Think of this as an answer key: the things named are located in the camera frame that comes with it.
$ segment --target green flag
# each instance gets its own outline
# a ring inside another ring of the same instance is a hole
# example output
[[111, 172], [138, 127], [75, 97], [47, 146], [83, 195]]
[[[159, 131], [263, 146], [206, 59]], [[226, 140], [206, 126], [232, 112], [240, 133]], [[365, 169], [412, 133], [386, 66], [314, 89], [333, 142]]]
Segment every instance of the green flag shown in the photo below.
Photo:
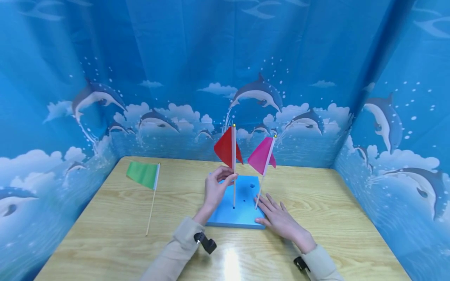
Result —
[[145, 164], [134, 161], [130, 163], [126, 172], [127, 177], [153, 190], [156, 190], [158, 174], [159, 164]]

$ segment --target pink flag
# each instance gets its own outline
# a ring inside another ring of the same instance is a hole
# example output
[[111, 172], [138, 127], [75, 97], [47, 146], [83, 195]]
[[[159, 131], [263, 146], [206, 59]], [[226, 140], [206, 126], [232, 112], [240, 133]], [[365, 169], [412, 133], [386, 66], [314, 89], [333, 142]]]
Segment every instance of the pink flag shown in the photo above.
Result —
[[266, 175], [267, 166], [269, 164], [271, 164], [274, 168], [277, 166], [275, 157], [272, 154], [274, 144], [275, 138], [265, 138], [248, 158], [248, 163], [250, 166], [252, 166], [263, 176]]

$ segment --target person's right hand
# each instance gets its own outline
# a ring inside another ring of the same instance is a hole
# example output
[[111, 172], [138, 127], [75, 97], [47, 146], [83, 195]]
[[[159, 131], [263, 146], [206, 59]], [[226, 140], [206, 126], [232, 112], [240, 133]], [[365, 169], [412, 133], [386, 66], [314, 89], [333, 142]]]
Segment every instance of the person's right hand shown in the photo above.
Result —
[[281, 237], [294, 242], [304, 254], [314, 250], [317, 244], [312, 235], [294, 220], [282, 202], [278, 205], [268, 193], [265, 195], [267, 199], [260, 196], [258, 206], [267, 218], [256, 218], [255, 221], [267, 226]]

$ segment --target red flag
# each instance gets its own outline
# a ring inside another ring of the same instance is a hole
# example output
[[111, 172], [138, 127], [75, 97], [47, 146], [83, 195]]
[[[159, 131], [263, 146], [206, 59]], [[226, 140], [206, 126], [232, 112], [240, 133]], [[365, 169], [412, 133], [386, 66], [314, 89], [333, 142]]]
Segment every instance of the red flag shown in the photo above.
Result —
[[277, 163], [272, 153], [274, 149], [275, 138], [265, 138], [248, 158], [248, 163], [258, 173], [266, 175], [267, 166], [271, 164], [276, 168]]
[[[217, 156], [230, 168], [233, 168], [233, 136], [231, 132], [231, 127], [223, 134], [223, 136], [214, 145], [214, 152]], [[236, 158], [244, 164], [242, 160], [241, 151], [236, 143]]]

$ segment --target hand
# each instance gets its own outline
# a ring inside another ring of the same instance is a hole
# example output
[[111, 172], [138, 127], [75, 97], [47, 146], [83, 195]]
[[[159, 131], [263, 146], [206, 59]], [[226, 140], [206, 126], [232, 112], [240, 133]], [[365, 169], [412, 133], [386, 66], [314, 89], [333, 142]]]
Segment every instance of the hand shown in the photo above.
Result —
[[194, 221], [202, 225], [206, 224], [222, 201], [226, 188], [232, 185], [237, 177], [238, 174], [234, 174], [230, 167], [225, 166], [220, 166], [207, 176], [205, 179], [205, 199], [203, 206], [194, 216]]
[[317, 244], [312, 235], [294, 220], [282, 202], [278, 205], [268, 193], [265, 195], [267, 199], [260, 196], [258, 206], [267, 218], [256, 218], [255, 221], [267, 226], [281, 237], [294, 242], [304, 254], [314, 250]]

